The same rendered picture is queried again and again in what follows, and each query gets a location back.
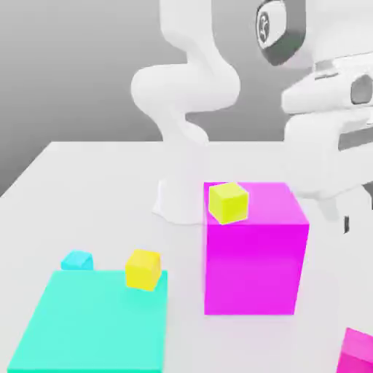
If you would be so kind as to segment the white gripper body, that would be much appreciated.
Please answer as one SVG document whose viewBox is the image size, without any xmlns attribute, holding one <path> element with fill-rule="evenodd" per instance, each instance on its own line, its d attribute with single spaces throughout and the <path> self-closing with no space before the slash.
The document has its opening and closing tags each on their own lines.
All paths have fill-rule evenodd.
<svg viewBox="0 0 373 373">
<path fill-rule="evenodd" d="M 288 182 L 316 200 L 373 181 L 373 142 L 340 151 L 343 133 L 373 127 L 373 108 L 294 115 L 285 128 Z"/>
</svg>

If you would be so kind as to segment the small lime yellow cube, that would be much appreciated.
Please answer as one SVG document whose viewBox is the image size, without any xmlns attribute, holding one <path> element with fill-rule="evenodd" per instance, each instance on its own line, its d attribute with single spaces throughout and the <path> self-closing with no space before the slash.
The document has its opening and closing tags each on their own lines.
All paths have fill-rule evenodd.
<svg viewBox="0 0 373 373">
<path fill-rule="evenodd" d="M 235 182 L 216 184 L 208 189 L 208 211 L 220 224 L 248 218 L 249 193 Z"/>
</svg>

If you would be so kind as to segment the small pink cube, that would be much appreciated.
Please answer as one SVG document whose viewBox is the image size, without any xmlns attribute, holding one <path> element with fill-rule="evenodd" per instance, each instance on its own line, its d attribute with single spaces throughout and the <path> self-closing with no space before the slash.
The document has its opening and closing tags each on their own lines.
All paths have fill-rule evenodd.
<svg viewBox="0 0 373 373">
<path fill-rule="evenodd" d="M 336 373 L 373 373 L 373 336 L 346 328 Z"/>
</svg>

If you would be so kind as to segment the small cyan cube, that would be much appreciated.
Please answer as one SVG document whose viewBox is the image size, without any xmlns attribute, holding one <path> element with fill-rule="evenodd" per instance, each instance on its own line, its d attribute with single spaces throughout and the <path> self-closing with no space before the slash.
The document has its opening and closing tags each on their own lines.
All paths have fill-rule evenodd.
<svg viewBox="0 0 373 373">
<path fill-rule="evenodd" d="M 61 261 L 62 270 L 93 270 L 93 255 L 86 251 L 71 251 Z"/>
</svg>

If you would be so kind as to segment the large magenta box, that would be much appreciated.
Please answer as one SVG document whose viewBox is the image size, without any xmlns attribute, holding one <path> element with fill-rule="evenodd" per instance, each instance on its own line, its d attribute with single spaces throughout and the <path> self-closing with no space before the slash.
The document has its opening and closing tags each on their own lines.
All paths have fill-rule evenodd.
<svg viewBox="0 0 373 373">
<path fill-rule="evenodd" d="M 248 217 L 220 224 L 203 216 L 206 315 L 292 315 L 309 221 L 283 182 L 243 182 Z"/>
</svg>

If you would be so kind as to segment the large turquoise box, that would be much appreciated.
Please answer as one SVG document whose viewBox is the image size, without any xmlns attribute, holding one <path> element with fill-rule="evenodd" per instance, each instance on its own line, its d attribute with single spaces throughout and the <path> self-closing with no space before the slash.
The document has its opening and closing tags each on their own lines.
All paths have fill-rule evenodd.
<svg viewBox="0 0 373 373">
<path fill-rule="evenodd" d="M 163 373 L 168 274 L 153 291 L 120 270 L 55 271 L 7 373 Z"/>
</svg>

